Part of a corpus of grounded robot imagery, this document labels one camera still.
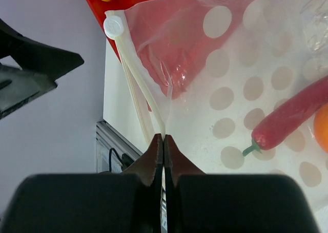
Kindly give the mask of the red chili pepper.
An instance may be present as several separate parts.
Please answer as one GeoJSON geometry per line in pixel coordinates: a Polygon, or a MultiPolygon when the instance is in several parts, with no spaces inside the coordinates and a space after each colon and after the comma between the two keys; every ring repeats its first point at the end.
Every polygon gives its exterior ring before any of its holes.
{"type": "Polygon", "coordinates": [[[267,115],[253,129],[242,155],[275,148],[327,103],[327,76],[317,80],[267,115]]]}

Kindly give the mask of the aluminium mounting rail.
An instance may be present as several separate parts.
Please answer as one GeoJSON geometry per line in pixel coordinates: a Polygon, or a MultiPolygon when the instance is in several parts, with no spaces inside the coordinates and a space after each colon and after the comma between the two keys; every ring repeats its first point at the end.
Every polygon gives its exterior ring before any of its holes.
{"type": "Polygon", "coordinates": [[[119,174],[142,152],[105,121],[96,124],[96,171],[119,174]]]}

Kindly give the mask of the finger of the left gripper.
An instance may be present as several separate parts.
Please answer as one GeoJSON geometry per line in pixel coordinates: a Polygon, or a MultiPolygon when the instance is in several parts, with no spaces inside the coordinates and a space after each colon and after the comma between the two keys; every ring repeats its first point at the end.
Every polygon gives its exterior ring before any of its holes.
{"type": "Polygon", "coordinates": [[[84,64],[74,52],[29,39],[1,21],[1,118],[57,88],[56,80],[84,64]]]}

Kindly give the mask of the red plastic tray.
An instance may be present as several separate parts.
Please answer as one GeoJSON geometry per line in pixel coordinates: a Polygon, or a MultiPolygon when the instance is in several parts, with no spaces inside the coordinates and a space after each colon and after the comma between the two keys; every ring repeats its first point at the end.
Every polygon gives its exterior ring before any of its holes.
{"type": "Polygon", "coordinates": [[[109,42],[152,96],[178,98],[204,68],[207,56],[241,24],[256,0],[86,0],[98,22],[123,33],[109,42]]]}

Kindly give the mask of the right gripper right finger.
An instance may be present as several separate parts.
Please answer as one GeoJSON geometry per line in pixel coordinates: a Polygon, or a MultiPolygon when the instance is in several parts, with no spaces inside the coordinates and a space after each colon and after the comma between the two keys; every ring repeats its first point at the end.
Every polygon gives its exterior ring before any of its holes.
{"type": "Polygon", "coordinates": [[[280,174],[203,173],[163,141],[168,232],[318,232],[299,185],[280,174]]]}

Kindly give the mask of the orange round fruit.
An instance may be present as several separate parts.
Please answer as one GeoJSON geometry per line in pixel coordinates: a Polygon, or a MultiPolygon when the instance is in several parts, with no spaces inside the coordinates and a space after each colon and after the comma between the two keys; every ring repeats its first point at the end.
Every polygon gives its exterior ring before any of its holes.
{"type": "Polygon", "coordinates": [[[314,118],[314,136],[320,147],[327,153],[327,131],[328,131],[327,104],[323,105],[314,118]]]}

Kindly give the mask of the clear dotted zip bag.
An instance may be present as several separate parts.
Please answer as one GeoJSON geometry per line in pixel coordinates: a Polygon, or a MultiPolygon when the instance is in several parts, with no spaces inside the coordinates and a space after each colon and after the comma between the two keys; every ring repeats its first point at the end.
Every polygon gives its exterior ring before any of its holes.
{"type": "MultiPolygon", "coordinates": [[[[123,33],[120,18],[110,19],[123,33]]],[[[146,141],[171,135],[206,173],[283,173],[295,179],[312,208],[327,206],[327,153],[314,136],[314,115],[278,146],[242,152],[267,115],[327,76],[327,0],[256,0],[224,45],[178,98],[155,99],[119,55],[146,141]]]]}

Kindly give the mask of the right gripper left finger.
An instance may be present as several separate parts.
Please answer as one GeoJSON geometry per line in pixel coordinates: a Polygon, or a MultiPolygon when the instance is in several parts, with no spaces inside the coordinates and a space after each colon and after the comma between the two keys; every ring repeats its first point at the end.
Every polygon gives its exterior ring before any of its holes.
{"type": "Polygon", "coordinates": [[[17,188],[1,232],[160,232],[163,140],[114,174],[37,174],[17,188]]]}

